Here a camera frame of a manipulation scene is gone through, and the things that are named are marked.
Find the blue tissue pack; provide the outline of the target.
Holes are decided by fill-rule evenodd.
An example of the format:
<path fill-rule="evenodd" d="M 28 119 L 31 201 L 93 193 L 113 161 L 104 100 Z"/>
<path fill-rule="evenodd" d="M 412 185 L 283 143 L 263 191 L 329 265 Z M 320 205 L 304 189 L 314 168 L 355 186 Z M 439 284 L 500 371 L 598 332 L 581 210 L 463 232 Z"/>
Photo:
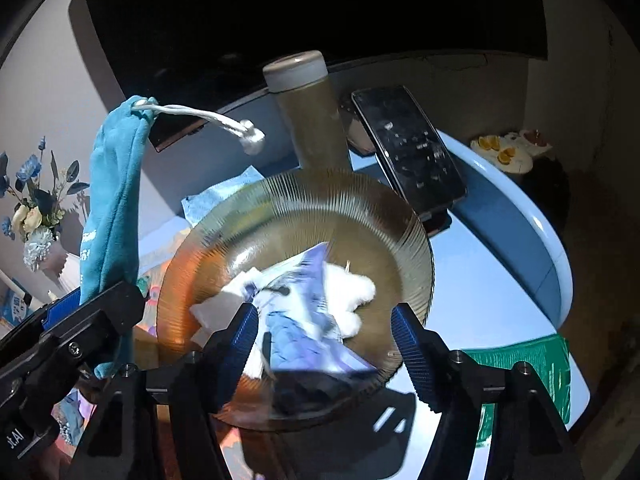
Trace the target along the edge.
<path fill-rule="evenodd" d="M 264 176 L 253 166 L 248 166 L 242 174 L 211 185 L 195 195 L 181 200 L 184 218 L 190 226 L 196 226 L 216 205 L 220 204 L 245 185 L 261 181 Z"/>

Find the blue and white artificial flowers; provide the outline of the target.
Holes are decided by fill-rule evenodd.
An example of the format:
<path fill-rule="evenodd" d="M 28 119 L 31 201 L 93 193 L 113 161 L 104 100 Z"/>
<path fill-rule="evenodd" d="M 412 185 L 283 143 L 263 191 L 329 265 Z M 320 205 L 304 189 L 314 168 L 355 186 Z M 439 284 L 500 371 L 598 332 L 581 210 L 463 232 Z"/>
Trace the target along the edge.
<path fill-rule="evenodd" d="M 14 174 L 10 173 L 8 154 L 1 153 L 1 197 L 15 200 L 13 214 L 1 218 L 1 233 L 10 240 L 19 237 L 26 242 L 38 230 L 48 230 L 57 238 L 66 215 L 63 200 L 90 188 L 89 183 L 79 180 L 78 160 L 60 169 L 54 151 L 49 152 L 52 182 L 45 188 L 42 172 L 46 151 L 47 138 L 43 136 L 37 153 L 29 155 Z"/>

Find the black smartphone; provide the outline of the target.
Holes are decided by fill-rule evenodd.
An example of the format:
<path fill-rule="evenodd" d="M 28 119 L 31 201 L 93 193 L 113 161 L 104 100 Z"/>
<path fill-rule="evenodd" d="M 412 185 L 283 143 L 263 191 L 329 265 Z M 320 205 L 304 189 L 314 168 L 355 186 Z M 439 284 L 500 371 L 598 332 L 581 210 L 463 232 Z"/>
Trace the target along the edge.
<path fill-rule="evenodd" d="M 352 104 L 390 186 L 425 220 L 466 195 L 442 138 L 404 86 L 352 92 Z"/>

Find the plate of orange slices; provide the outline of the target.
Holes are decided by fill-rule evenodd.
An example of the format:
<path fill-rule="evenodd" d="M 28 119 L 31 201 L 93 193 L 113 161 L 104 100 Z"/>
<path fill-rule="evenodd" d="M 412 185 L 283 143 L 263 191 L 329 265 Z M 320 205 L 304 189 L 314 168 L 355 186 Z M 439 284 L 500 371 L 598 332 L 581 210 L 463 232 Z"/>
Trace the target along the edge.
<path fill-rule="evenodd" d="M 504 136 L 485 134 L 473 139 L 470 148 L 510 176 L 527 174 L 535 159 L 552 151 L 552 145 L 539 130 L 520 130 Z"/>

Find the blue printed wipes packet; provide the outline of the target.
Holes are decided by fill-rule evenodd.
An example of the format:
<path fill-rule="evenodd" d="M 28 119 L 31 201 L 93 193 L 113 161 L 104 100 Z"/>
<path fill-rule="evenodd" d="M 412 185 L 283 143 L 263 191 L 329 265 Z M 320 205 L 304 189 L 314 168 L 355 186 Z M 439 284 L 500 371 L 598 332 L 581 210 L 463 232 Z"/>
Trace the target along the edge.
<path fill-rule="evenodd" d="M 370 304 L 376 288 L 348 266 L 329 263 L 320 243 L 270 268 L 244 285 L 258 311 L 258 333 L 244 374 L 314 372 L 367 375 L 375 367 L 346 347 L 360 332 L 357 309 Z"/>

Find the pink ribbed vase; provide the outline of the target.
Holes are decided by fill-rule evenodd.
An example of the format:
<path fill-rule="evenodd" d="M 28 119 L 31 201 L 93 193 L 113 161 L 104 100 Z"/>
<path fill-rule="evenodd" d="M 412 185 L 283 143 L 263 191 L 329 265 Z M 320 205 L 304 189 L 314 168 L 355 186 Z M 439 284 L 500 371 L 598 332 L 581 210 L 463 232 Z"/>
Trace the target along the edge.
<path fill-rule="evenodd" d="M 70 254 L 61 245 L 56 235 L 45 226 L 32 231 L 26 238 L 23 261 L 32 272 L 42 272 L 52 281 L 69 276 L 74 270 Z"/>

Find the teal drawstring pouch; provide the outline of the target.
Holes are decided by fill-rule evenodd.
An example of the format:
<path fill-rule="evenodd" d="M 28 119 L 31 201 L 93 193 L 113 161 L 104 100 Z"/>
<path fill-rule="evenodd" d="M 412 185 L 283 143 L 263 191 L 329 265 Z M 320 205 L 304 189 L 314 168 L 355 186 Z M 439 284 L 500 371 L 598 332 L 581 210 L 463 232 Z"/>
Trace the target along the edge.
<path fill-rule="evenodd" d="M 90 214 L 80 243 L 79 302 L 124 281 L 136 284 L 139 273 L 139 198 L 142 162 L 156 116 L 202 118 L 236 136 L 245 153 L 262 149 L 265 133 L 247 119 L 236 120 L 156 99 L 132 96 L 107 115 L 90 156 Z"/>

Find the brown thermos bottle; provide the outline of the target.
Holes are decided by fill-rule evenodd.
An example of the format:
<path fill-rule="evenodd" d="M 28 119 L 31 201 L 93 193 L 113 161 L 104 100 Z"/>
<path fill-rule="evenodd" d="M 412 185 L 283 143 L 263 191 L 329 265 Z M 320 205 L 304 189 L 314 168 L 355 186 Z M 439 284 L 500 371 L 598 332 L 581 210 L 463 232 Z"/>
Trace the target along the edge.
<path fill-rule="evenodd" d="M 347 136 L 328 69 L 318 50 L 279 58 L 262 69 L 303 168 L 349 170 Z"/>

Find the black monitor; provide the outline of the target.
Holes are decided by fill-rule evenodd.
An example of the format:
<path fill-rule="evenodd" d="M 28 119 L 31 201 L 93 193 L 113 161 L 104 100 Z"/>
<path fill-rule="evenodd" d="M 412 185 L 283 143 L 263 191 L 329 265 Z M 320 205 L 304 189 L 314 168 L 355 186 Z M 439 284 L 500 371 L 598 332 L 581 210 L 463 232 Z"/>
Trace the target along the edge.
<path fill-rule="evenodd" d="M 264 66 L 321 52 L 329 65 L 450 54 L 546 58 L 542 0 L 86 0 L 126 96 L 223 107 Z"/>

